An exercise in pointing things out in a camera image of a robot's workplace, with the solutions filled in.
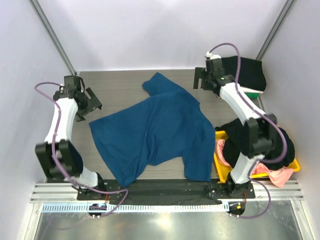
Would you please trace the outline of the blue t shirt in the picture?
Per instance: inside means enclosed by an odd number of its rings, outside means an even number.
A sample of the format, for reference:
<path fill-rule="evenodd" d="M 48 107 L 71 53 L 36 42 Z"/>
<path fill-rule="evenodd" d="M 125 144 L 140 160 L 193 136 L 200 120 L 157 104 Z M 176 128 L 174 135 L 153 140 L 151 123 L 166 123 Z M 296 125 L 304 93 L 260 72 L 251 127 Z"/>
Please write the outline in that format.
<path fill-rule="evenodd" d="M 199 101 L 160 73 L 142 88 L 147 99 L 89 124 L 96 149 L 115 179 L 129 186 L 148 165 L 180 157 L 186 179 L 210 181 L 216 133 Z"/>

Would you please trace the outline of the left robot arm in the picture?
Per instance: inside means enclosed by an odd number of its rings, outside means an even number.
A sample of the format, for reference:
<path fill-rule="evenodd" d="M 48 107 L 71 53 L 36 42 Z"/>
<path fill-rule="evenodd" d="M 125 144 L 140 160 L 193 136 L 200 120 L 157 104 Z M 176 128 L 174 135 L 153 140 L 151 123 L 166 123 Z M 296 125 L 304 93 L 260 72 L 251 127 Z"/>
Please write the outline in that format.
<path fill-rule="evenodd" d="M 35 154 L 45 176 L 51 180 L 63 180 L 76 186 L 76 190 L 88 191 L 95 200 L 106 194 L 102 177 L 84 166 L 80 153 L 72 144 L 74 122 L 85 120 L 85 115 L 102 108 L 102 103 L 84 80 L 76 75 L 64 77 L 53 96 L 43 94 L 54 104 L 51 126 L 43 143 L 35 146 Z"/>

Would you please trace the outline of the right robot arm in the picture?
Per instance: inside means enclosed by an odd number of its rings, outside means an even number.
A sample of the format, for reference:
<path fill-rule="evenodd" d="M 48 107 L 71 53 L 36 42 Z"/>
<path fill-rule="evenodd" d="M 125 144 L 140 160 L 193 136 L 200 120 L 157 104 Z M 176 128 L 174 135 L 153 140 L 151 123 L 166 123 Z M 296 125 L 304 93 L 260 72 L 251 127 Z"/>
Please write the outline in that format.
<path fill-rule="evenodd" d="M 196 67 L 193 88 L 212 91 L 224 100 L 239 118 L 242 129 L 240 154 L 224 184 L 211 188 L 212 199 L 240 199 L 250 188 L 252 172 L 276 147 L 277 127 L 274 114 L 266 114 L 243 92 L 232 75 L 227 75 L 219 55 L 206 53 L 205 67 Z"/>

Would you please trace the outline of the folded white t shirt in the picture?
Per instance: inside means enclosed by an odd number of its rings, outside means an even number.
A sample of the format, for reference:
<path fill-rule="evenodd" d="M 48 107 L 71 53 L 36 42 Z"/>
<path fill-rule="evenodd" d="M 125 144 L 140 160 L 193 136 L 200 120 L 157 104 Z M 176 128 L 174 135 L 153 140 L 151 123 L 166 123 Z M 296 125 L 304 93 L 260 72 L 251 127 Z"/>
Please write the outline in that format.
<path fill-rule="evenodd" d="M 263 93 L 263 91 L 254 90 L 254 89 L 247 88 L 247 87 L 243 87 L 243 86 L 240 86 L 240 89 L 241 89 L 244 93 L 249 93 L 249 94 L 262 94 L 262 93 Z"/>

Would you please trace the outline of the folded black t shirt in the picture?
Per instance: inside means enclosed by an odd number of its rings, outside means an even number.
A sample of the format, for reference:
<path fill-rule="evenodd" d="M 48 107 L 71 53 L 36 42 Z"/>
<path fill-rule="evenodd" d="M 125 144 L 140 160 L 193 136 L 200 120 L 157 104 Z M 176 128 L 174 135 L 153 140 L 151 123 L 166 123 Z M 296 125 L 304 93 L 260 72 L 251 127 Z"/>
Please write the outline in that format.
<path fill-rule="evenodd" d="M 225 74 L 236 77 L 238 57 L 222 57 L 221 61 Z M 264 92 L 267 87 L 267 83 L 263 73 L 262 62 L 255 59 L 241 57 L 238 83 L 242 87 Z"/>

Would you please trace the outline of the folded green t shirt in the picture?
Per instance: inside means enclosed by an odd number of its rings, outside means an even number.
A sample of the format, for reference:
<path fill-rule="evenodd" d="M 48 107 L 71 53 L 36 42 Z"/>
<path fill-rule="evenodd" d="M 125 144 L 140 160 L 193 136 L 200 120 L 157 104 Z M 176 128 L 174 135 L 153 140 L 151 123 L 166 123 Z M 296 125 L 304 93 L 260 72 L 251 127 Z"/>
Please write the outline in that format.
<path fill-rule="evenodd" d="M 252 100 L 255 100 L 259 97 L 259 93 L 253 93 L 253 92 L 246 92 L 245 95 Z"/>

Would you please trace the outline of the black crumpled t shirt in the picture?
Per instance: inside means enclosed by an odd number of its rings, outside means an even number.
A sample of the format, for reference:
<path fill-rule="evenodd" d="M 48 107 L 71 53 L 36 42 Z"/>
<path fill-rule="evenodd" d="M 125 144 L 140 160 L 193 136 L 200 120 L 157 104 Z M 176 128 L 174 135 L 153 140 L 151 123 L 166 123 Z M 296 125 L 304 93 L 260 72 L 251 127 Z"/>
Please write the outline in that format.
<path fill-rule="evenodd" d="M 240 154 L 241 131 L 242 123 L 239 118 L 234 119 L 222 126 L 216 127 L 217 131 L 225 131 L 228 138 L 225 140 L 222 153 L 225 161 L 231 166 L 235 167 Z M 295 159 L 295 146 L 289 138 L 287 132 L 283 128 L 279 128 L 287 143 L 287 152 L 285 157 L 277 163 L 263 163 L 269 170 L 279 170 L 282 167 L 288 167 Z M 283 142 L 280 135 L 276 138 L 276 147 L 268 155 L 265 156 L 267 160 L 278 158 L 283 150 Z"/>

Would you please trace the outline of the yellow plastic bin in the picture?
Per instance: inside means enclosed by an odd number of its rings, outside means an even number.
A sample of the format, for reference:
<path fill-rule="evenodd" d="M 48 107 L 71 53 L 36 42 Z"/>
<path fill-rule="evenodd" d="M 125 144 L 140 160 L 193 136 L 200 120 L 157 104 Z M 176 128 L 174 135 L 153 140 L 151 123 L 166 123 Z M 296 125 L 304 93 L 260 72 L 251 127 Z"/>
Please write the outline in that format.
<path fill-rule="evenodd" d="M 215 133 L 216 143 L 214 152 L 214 163 L 221 183 L 225 183 L 228 178 L 228 174 L 231 172 L 232 167 L 220 157 L 223 156 L 222 149 L 228 135 L 225 131 L 217 131 Z M 283 188 L 284 184 L 289 180 L 294 172 L 300 171 L 301 167 L 296 159 L 291 162 L 288 167 L 282 167 L 279 170 L 269 170 L 265 165 L 259 163 L 251 176 L 252 179 L 269 178 L 271 182 L 278 188 Z"/>

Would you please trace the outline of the pink crumpled t shirt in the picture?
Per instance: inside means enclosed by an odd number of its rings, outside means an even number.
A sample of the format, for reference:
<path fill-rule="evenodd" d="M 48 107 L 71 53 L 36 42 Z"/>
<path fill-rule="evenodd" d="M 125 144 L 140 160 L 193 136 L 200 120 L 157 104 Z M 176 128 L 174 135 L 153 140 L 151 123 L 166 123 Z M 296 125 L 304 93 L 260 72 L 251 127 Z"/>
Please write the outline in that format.
<path fill-rule="evenodd" d="M 223 148 L 225 146 L 226 140 L 219 139 L 215 143 L 215 154 L 214 162 L 217 168 L 219 179 L 224 183 L 227 180 L 229 172 L 232 167 L 226 162 L 223 155 Z M 294 170 L 290 167 L 283 166 L 278 170 L 270 170 L 263 163 L 259 163 L 253 170 L 252 179 L 257 179 L 260 177 L 268 177 L 269 180 L 278 188 L 283 188 L 285 183 L 290 179 Z"/>

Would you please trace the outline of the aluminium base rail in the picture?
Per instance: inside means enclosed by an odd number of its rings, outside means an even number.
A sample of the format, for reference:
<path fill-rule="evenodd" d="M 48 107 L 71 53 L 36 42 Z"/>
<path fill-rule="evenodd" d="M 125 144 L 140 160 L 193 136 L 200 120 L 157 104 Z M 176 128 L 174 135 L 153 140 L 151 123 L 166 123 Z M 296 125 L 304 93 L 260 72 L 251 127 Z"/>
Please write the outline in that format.
<path fill-rule="evenodd" d="M 254 199 L 251 201 L 267 201 L 271 199 L 273 201 L 301 201 L 304 199 L 302 191 L 297 181 L 290 180 L 285 184 L 284 188 L 277 188 L 271 184 L 270 181 L 263 181 L 263 186 L 258 183 L 253 183 L 253 189 L 255 193 Z M 92 198 L 84 193 L 79 193 L 72 188 L 68 183 L 38 183 L 31 195 L 31 202 L 33 203 L 63 203 L 63 202 L 75 202 L 75 201 L 88 201 L 94 202 L 95 198 Z"/>

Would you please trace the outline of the left aluminium frame post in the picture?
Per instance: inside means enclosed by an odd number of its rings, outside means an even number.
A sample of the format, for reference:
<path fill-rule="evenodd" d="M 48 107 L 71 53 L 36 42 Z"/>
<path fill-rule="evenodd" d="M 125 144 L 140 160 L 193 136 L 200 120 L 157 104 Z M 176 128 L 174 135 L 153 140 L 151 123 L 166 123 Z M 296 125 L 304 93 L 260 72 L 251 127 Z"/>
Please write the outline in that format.
<path fill-rule="evenodd" d="M 76 76 L 77 71 L 73 67 L 65 49 L 63 48 L 58 36 L 55 33 L 54 28 L 52 27 L 46 13 L 44 12 L 42 6 L 40 5 L 40 2 L 38 0 L 28 0 L 28 2 L 33 8 L 43 28 L 45 29 L 48 37 L 50 38 L 53 46 L 55 47 L 57 53 L 59 54 L 62 62 L 64 63 L 64 65 L 66 66 L 70 74 L 73 76 Z"/>

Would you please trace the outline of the aluminium frame post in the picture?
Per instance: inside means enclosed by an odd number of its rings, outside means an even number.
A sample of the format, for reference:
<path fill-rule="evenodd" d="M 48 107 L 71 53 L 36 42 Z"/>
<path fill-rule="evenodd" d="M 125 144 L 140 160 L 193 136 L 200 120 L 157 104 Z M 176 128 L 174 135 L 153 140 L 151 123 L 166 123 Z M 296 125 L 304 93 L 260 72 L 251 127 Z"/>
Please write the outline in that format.
<path fill-rule="evenodd" d="M 65 49 L 63 48 L 58 36 L 55 33 L 54 28 L 52 27 L 46 13 L 44 12 L 42 6 L 40 5 L 40 2 L 38 0 L 28 0 L 28 2 L 33 8 L 43 28 L 45 29 L 48 37 L 50 38 L 53 46 L 55 47 L 57 53 L 59 54 L 62 62 L 64 63 L 64 65 L 66 66 L 70 74 L 73 76 L 76 76 L 77 71 L 73 67 Z"/>
<path fill-rule="evenodd" d="M 259 52 L 256 56 L 257 61 L 262 61 L 264 55 L 266 54 L 268 48 L 271 46 L 273 40 L 275 39 L 277 33 L 280 31 L 283 23 L 285 22 L 286 18 L 289 16 L 291 10 L 293 9 L 296 0 L 286 0 L 277 15 L 270 31 L 268 32 Z"/>

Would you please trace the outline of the right aluminium frame post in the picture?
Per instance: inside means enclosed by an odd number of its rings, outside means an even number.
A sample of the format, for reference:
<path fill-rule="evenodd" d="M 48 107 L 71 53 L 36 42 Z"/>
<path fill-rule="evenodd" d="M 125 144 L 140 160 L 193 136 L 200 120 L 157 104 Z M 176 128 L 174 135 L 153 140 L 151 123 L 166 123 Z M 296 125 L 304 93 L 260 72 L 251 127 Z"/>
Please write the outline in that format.
<path fill-rule="evenodd" d="M 268 32 L 259 52 L 256 56 L 257 61 L 262 61 L 264 55 L 266 54 L 268 48 L 271 46 L 273 40 L 275 39 L 277 33 L 280 31 L 283 23 L 285 22 L 286 18 L 289 16 L 291 10 L 293 9 L 296 0 L 286 0 L 277 15 L 270 31 Z"/>

